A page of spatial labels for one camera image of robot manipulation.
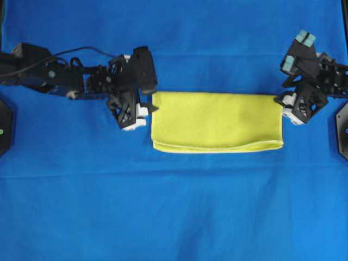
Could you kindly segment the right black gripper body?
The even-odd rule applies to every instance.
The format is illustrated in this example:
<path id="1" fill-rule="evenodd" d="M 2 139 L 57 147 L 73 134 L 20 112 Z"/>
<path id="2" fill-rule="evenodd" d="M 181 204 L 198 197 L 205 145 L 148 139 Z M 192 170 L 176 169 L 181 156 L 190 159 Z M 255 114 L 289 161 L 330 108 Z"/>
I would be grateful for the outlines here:
<path id="1" fill-rule="evenodd" d="M 317 53 L 319 74 L 314 81 L 319 95 L 347 95 L 347 65 L 339 64 L 327 53 Z"/>

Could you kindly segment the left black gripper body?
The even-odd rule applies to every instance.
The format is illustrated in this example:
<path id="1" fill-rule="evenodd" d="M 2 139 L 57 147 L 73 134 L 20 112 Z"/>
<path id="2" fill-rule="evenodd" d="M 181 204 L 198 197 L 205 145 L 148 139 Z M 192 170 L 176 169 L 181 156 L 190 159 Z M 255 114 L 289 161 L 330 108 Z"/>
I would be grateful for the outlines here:
<path id="1" fill-rule="evenodd" d="M 126 67 L 132 59 L 133 55 L 122 54 L 109 61 L 107 66 L 86 67 L 86 97 L 109 97 L 121 94 L 136 96 L 136 90 L 123 82 L 126 79 Z"/>

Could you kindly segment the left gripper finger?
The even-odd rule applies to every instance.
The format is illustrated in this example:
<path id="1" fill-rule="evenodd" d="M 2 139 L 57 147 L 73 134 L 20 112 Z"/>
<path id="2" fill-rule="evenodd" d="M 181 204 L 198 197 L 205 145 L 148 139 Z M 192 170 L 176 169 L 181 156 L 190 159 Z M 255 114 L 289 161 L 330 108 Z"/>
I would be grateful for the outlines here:
<path id="1" fill-rule="evenodd" d="M 136 111 L 137 113 L 153 113 L 157 111 L 159 108 L 154 106 L 152 103 L 137 103 Z"/>
<path id="2" fill-rule="evenodd" d="M 123 131 L 134 131 L 146 126 L 145 115 L 139 115 L 140 96 L 138 90 L 111 94 L 106 105 L 112 112 L 119 128 Z"/>

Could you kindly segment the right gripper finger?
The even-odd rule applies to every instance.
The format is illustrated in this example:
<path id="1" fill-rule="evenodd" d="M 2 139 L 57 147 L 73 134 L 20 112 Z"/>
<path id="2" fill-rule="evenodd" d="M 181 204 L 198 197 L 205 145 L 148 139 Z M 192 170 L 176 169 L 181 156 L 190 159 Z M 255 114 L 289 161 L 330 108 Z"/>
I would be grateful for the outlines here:
<path id="1" fill-rule="evenodd" d="M 283 116 L 294 125 L 303 125 L 316 115 L 327 103 L 327 95 L 319 95 L 315 87 L 301 83 L 293 91 L 297 94 L 294 105 L 283 105 Z"/>
<path id="2" fill-rule="evenodd" d="M 280 105 L 294 105 L 297 94 L 295 92 L 284 92 L 274 98 L 274 102 Z"/>

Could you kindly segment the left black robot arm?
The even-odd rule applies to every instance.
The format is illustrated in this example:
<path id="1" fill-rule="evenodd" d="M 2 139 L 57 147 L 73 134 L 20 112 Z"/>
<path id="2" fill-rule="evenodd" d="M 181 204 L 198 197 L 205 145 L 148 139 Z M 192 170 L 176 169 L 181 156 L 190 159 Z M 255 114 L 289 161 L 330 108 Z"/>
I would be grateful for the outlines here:
<path id="1" fill-rule="evenodd" d="M 70 100 L 106 100 L 120 129 L 145 126 L 146 117 L 158 110 L 140 98 L 157 91 L 152 53 L 142 46 L 131 55 L 106 56 L 111 58 L 106 66 L 85 66 L 78 57 L 67 61 L 61 53 L 20 43 L 12 53 L 1 53 L 1 84 L 21 85 Z"/>

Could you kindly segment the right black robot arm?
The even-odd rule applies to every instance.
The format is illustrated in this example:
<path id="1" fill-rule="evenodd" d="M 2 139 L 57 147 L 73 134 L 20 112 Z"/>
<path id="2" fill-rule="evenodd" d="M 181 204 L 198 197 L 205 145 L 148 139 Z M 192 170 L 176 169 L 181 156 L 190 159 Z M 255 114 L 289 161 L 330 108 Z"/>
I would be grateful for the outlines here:
<path id="1" fill-rule="evenodd" d="M 274 98 L 282 106 L 282 115 L 295 125 L 302 125 L 316 115 L 328 98 L 347 98 L 347 66 L 327 53 L 314 59 L 286 57 L 281 71 L 288 75 L 282 83 L 293 88 Z"/>

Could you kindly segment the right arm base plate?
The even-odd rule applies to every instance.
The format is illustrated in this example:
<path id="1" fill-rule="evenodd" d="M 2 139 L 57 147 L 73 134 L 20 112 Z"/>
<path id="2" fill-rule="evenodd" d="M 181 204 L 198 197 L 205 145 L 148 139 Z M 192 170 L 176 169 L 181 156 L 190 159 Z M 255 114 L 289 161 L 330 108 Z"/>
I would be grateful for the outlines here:
<path id="1" fill-rule="evenodd" d="M 347 102 L 334 114 L 335 151 L 347 162 Z"/>

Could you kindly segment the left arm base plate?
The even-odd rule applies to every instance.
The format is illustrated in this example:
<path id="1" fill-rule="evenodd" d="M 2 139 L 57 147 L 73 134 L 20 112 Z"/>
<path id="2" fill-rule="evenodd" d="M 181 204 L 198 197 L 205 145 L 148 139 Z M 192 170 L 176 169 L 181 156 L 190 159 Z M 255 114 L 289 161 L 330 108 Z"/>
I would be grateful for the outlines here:
<path id="1" fill-rule="evenodd" d="M 13 110 L 1 98 L 1 157 L 10 150 L 13 143 Z"/>

